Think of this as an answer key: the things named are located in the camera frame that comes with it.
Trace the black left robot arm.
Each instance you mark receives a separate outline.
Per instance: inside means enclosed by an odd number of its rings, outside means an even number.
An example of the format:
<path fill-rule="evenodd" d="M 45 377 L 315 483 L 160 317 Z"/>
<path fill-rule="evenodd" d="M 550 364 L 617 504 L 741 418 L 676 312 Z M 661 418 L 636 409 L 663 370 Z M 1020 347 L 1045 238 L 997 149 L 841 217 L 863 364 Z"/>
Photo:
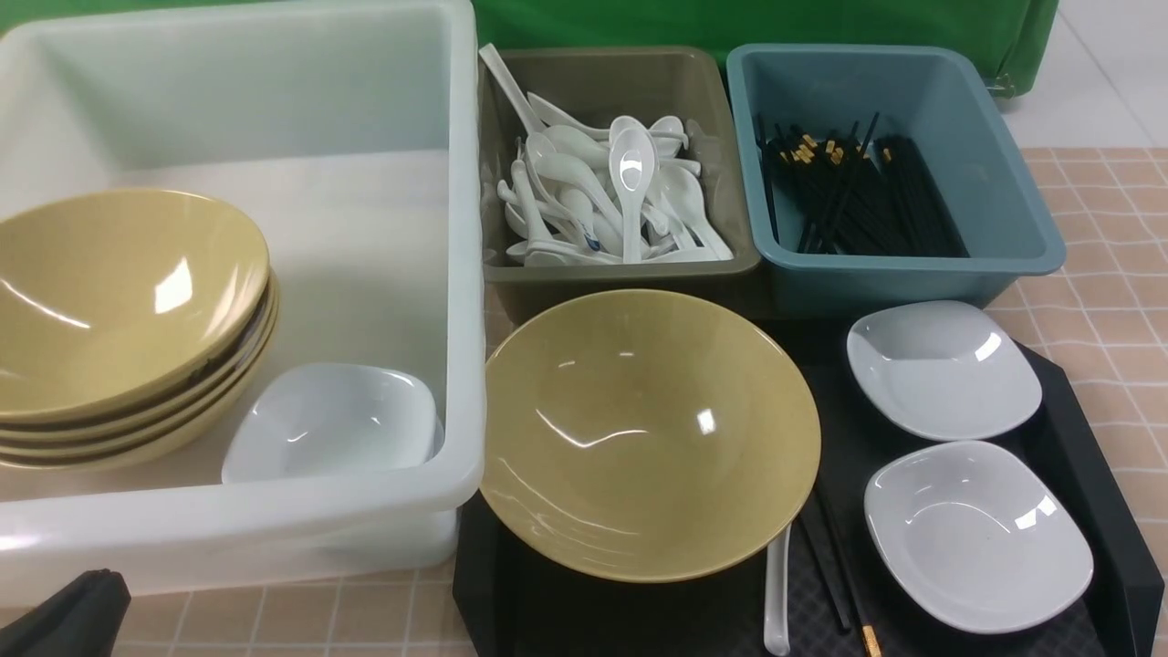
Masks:
<path fill-rule="evenodd" d="M 4 656 L 111 656 L 132 595 L 118 570 L 84 570 L 1 631 Z"/>

